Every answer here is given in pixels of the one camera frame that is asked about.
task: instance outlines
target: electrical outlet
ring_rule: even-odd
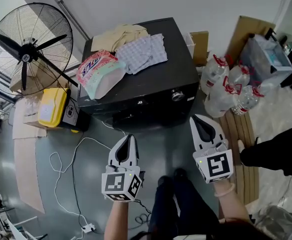
[[[95,229],[96,229],[96,227],[92,223],[82,227],[82,231],[84,231],[84,233],[89,233],[91,231],[94,231]]]

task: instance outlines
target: electric fan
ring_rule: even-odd
[[[31,95],[62,75],[72,53],[68,19],[45,3],[22,5],[0,21],[0,90]]]

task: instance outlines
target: tissue package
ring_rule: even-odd
[[[123,78],[125,68],[125,62],[101,50],[79,66],[77,79],[92,100],[100,99]]]

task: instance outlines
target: safe knob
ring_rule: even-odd
[[[171,99],[174,102],[178,102],[181,101],[184,97],[185,95],[182,93],[182,91],[175,91],[172,93]]]

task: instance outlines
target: black pants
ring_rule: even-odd
[[[180,208],[180,217],[173,200],[174,194]],[[165,181],[158,186],[149,232],[162,236],[162,239],[172,239],[176,236],[205,235],[217,224],[217,216],[190,180]]]
[[[292,128],[272,140],[244,149],[240,158],[245,166],[283,170],[292,175]]]

